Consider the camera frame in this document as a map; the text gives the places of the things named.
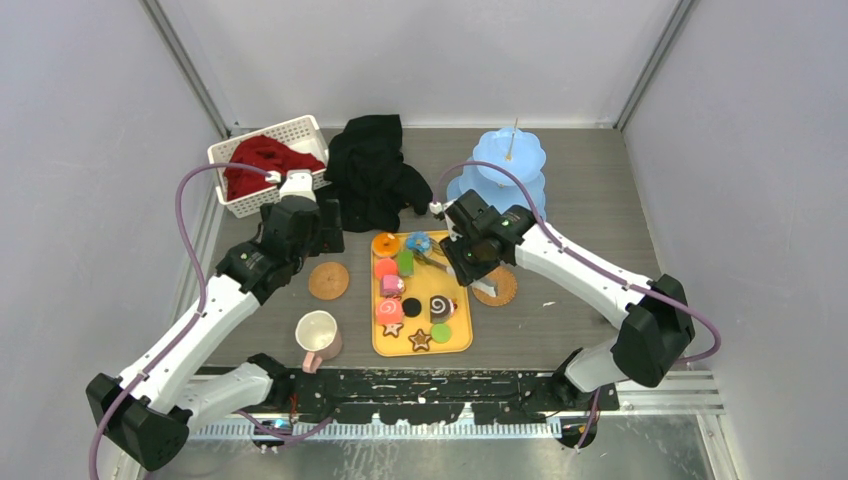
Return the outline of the metal tongs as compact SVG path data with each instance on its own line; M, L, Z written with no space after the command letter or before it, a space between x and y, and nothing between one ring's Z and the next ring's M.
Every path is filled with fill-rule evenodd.
M421 253L420 251L417 251L417 250L412 250L412 254L413 254L413 258L416 261L418 261L422 264L425 264L425 265L436 267L437 269L439 269L439 270L445 272L446 274L454 277L456 280L459 280L458 275L456 274L456 272L454 271L454 269L450 265L441 263L437 260L433 260L429 256L427 256L424 253ZM497 294L498 294L496 283L492 280L487 279L487 278L481 278L481 279L475 280L472 283L470 283L469 286L473 289L476 289L476 290L482 292L485 295L488 295L489 297L496 297Z

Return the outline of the blue donut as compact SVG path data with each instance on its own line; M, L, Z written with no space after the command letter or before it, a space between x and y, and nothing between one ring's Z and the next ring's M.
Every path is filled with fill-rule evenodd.
M423 231L409 233L404 245L407 250L421 253L425 256L429 255L433 250L432 239L426 232Z

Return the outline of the green roll cake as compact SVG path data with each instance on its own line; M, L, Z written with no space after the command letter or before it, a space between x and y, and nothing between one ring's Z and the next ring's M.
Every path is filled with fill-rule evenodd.
M414 275L415 259L414 254L410 250L402 250L395 256L398 275L403 278L409 278Z

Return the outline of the chocolate swirl roll cake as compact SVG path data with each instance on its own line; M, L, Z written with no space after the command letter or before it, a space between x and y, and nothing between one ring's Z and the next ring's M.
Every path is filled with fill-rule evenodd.
M434 295L429 301L430 322L442 324L447 322L457 310L457 303L444 295Z

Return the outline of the blue three-tier cake stand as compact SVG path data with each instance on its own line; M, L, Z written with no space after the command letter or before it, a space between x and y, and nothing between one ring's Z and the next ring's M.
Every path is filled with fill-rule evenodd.
M545 184L542 172L547 160L538 137L511 127L484 133L473 148L467 162L485 162L499 166L515 176L532 198L542 219L547 217ZM489 205L504 213L513 205L530 208L519 186L508 176L489 167L468 165L452 179L446 188L448 200L454 200L467 190L474 190Z

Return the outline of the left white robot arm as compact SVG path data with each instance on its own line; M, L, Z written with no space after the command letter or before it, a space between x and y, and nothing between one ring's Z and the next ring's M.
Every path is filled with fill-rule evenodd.
M194 306L116 377L86 387L103 436L147 471L170 463L190 433L241 408L285 409L285 368L264 354L222 378L191 388L190 378L243 320L288 285L306 260L344 250L338 200L285 196L260 208L253 238L231 247L202 284Z

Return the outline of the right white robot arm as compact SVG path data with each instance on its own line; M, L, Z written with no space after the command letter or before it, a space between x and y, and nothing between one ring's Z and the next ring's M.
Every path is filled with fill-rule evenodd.
M678 280L652 280L607 262L559 234L534 208L499 212L469 190L447 203L431 202L430 211L448 227L440 247L460 285L501 264L517 266L577 296L616 329L616 337L577 349L558 368L555 396L567 410L582 409L607 384L658 386L694 339Z

